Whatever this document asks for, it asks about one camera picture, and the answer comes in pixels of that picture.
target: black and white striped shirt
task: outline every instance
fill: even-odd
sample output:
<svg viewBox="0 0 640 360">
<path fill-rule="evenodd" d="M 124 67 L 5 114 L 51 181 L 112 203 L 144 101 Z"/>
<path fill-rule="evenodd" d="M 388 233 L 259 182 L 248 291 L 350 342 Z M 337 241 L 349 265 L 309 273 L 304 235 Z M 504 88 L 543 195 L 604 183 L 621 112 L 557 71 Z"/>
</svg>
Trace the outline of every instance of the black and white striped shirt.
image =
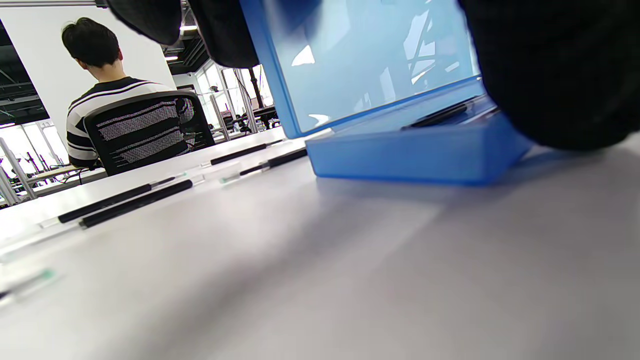
<svg viewBox="0 0 640 360">
<path fill-rule="evenodd" d="M 67 147 L 71 164 L 90 167 L 94 166 L 98 159 L 89 135 L 84 130 L 84 117 L 91 111 L 130 97 L 171 90 L 162 84 L 128 77 L 108 83 L 97 83 L 69 107 Z"/>
</svg>

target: ceiling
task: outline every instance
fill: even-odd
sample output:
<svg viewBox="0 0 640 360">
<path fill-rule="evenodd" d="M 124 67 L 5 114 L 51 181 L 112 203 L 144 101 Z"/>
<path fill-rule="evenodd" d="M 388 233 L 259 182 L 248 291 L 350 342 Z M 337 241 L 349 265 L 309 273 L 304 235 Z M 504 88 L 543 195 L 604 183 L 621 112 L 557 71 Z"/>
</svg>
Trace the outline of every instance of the ceiling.
<svg viewBox="0 0 640 360">
<path fill-rule="evenodd" d="M 0 22 L 0 125 L 49 118 Z"/>
<path fill-rule="evenodd" d="M 195 25 L 186 0 L 182 5 L 183 24 Z M 197 30 L 183 31 L 176 44 L 162 48 L 165 56 L 178 56 L 177 60 L 168 62 L 173 75 L 196 72 L 209 59 Z M 0 21 L 0 126 L 46 119 L 49 114 Z"/>
<path fill-rule="evenodd" d="M 186 0 L 182 0 L 182 25 L 195 25 L 195 19 Z M 165 56 L 178 56 L 177 60 L 169 61 L 172 75 L 196 72 L 209 59 L 207 49 L 197 30 L 183 31 L 180 40 L 172 46 L 164 46 Z"/>
</svg>

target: blue plastic box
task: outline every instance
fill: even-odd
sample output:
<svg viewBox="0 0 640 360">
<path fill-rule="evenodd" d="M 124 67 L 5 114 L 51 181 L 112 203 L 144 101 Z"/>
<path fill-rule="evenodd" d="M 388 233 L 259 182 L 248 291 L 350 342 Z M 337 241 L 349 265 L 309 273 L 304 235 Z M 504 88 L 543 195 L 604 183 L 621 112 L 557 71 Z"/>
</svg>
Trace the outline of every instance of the blue plastic box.
<svg viewBox="0 0 640 360">
<path fill-rule="evenodd" d="M 532 146 L 501 114 L 402 130 L 484 94 L 456 0 L 241 5 L 286 135 L 332 129 L 307 141 L 318 176 L 490 184 Z"/>
</svg>

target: pen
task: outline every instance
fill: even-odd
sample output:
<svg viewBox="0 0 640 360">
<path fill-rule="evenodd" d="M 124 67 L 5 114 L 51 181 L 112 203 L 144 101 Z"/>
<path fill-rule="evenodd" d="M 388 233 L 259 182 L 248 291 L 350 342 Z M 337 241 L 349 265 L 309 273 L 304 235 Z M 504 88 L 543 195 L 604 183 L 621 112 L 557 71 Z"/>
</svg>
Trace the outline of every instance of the pen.
<svg viewBox="0 0 640 360">
<path fill-rule="evenodd" d="M 248 168 L 246 170 L 240 171 L 237 174 L 228 176 L 228 177 L 223 177 L 222 179 L 220 179 L 220 181 L 222 183 L 228 183 L 229 181 L 235 180 L 235 179 L 239 179 L 240 177 L 243 177 L 245 175 L 251 174 L 252 172 L 256 172 L 256 171 L 265 171 L 268 170 L 270 168 L 275 168 L 275 167 L 279 167 L 280 165 L 284 165 L 286 163 L 290 163 L 294 160 L 300 159 L 300 158 L 304 158 L 307 155 L 307 148 L 303 148 L 300 150 L 296 150 L 296 151 L 292 151 L 289 152 L 287 154 L 281 155 L 281 156 L 277 156 L 273 159 L 269 159 L 263 163 L 261 163 L 258 166 L 252 167 L 252 168 Z"/>
<path fill-rule="evenodd" d="M 236 152 L 233 152 L 232 154 L 220 156 L 219 158 L 215 158 L 215 159 L 211 160 L 211 165 L 213 166 L 213 165 L 221 164 L 221 163 L 223 163 L 225 161 L 228 161 L 228 160 L 237 159 L 237 158 L 240 158 L 241 156 L 249 155 L 249 154 L 252 154 L 254 152 L 258 152 L 260 150 L 264 150 L 264 149 L 266 149 L 266 148 L 268 148 L 268 147 L 270 147 L 272 145 L 275 145 L 275 144 L 283 142 L 283 141 L 284 140 L 281 139 L 281 140 L 277 140 L 277 141 L 274 141 L 274 142 L 268 142 L 268 143 L 264 143 L 264 144 L 261 144 L 261 145 L 256 145 L 254 147 L 250 147 L 250 148 L 245 149 L 245 150 L 236 151 Z"/>
<path fill-rule="evenodd" d="M 26 247 L 43 243 L 61 234 L 69 233 L 77 229 L 88 229 L 90 227 L 99 225 L 107 220 L 111 220 L 113 218 L 119 217 L 120 215 L 130 213 L 136 209 L 140 209 L 144 206 L 153 204 L 159 200 L 165 199 L 177 193 L 188 190 L 194 186 L 197 186 L 199 184 L 206 182 L 206 180 L 210 178 L 210 176 L 211 176 L 210 174 L 199 174 L 197 176 L 193 176 L 188 180 L 181 181 L 179 183 L 167 186 L 165 188 L 148 193 L 141 197 L 137 197 L 133 200 L 129 200 L 127 202 L 123 202 L 111 208 L 107 208 L 98 213 L 89 215 L 88 217 L 84 217 L 79 222 L 70 223 L 70 224 L 67 224 L 66 226 L 56 228 L 55 229 L 56 231 L 51 231 L 50 233 L 45 233 L 45 234 L 37 234 L 39 236 L 27 238 L 26 240 L 22 240 L 22 241 L 16 241 L 15 243 L 12 243 L 0 249 L 0 262 L 11 261 L 12 260 L 11 255 L 13 253 L 19 250 L 22 250 Z"/>
<path fill-rule="evenodd" d="M 24 290 L 28 290 L 32 288 L 34 285 L 37 285 L 41 281 L 47 281 L 54 277 L 55 273 L 51 270 L 44 270 L 35 276 L 28 277 L 16 284 L 7 286 L 3 291 L 0 291 L 0 300 L 3 300 L 10 295 L 17 295 Z"/>
<path fill-rule="evenodd" d="M 65 224 L 67 222 L 73 221 L 75 219 L 81 218 L 85 215 L 89 215 L 90 213 L 94 213 L 98 210 L 102 210 L 104 208 L 108 208 L 110 206 L 113 206 L 115 204 L 121 203 L 123 201 L 127 201 L 129 199 L 133 199 L 137 196 L 140 196 L 144 193 L 148 193 L 150 191 L 152 191 L 153 189 L 156 189 L 162 185 L 168 184 L 174 180 L 176 180 L 177 178 L 179 178 L 180 176 L 171 176 L 168 177 L 164 180 L 160 180 L 160 181 L 156 181 L 153 183 L 149 183 L 149 184 L 144 184 L 142 186 L 139 186 L 137 188 L 133 188 L 131 190 L 127 190 L 126 192 L 122 192 L 119 193 L 117 195 L 114 195 L 112 197 L 108 197 L 107 199 L 104 200 L 100 200 L 97 202 L 94 202 L 93 204 L 89 204 L 87 206 L 83 206 L 82 208 L 73 210 L 73 211 L 69 211 L 68 213 L 64 213 L 60 216 L 58 216 L 57 218 L 53 218 L 51 220 L 53 220 L 53 222 L 51 220 L 46 220 L 44 222 L 41 223 L 42 227 L 46 227 L 47 225 L 52 225 L 55 223 L 55 220 L 59 221 L 61 224 Z"/>
<path fill-rule="evenodd" d="M 461 101 L 457 104 L 453 104 L 447 108 L 444 108 L 440 111 L 437 111 L 433 114 L 427 115 L 425 117 L 422 117 L 421 119 L 419 119 L 418 121 L 414 122 L 411 125 L 407 125 L 404 126 L 402 128 L 402 130 L 407 130 L 407 129 L 413 129 L 416 127 L 427 127 L 427 126 L 434 126 L 434 125 L 439 125 L 442 124 L 443 122 L 451 119 L 452 117 L 456 116 L 456 115 L 460 115 L 462 113 L 465 113 L 466 111 L 468 111 L 469 109 L 471 109 L 471 107 L 473 107 L 473 105 L 475 105 L 477 102 L 482 101 L 486 98 L 486 95 L 478 95 L 478 96 L 474 96 L 471 97 L 467 100 Z"/>
<path fill-rule="evenodd" d="M 169 196 L 188 190 L 194 187 L 194 185 L 196 184 L 203 183 L 205 181 L 204 176 L 200 176 L 200 177 L 201 179 L 198 179 L 198 180 L 189 179 L 189 180 L 181 181 L 171 186 L 167 186 L 166 188 L 162 188 L 156 192 L 148 193 L 136 199 L 113 206 L 112 208 L 108 208 L 106 210 L 100 211 L 99 213 L 89 215 L 88 217 L 80 220 L 79 225 L 83 229 L 88 229 L 90 227 L 99 225 L 107 220 L 111 220 L 112 218 L 116 218 L 116 217 L 119 217 L 120 215 L 130 213 L 135 209 L 140 209 L 147 205 L 151 205 L 157 201 L 166 199 Z"/>
</svg>

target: chair backrest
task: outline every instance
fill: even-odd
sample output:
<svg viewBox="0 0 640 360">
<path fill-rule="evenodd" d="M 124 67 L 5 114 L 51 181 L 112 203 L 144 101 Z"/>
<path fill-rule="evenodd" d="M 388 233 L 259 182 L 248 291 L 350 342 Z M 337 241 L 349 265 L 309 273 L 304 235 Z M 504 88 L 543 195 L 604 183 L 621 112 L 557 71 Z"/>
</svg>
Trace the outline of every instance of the chair backrest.
<svg viewBox="0 0 640 360">
<path fill-rule="evenodd" d="M 84 118 L 109 176 L 215 145 L 197 95 L 157 92 L 113 102 Z"/>
</svg>

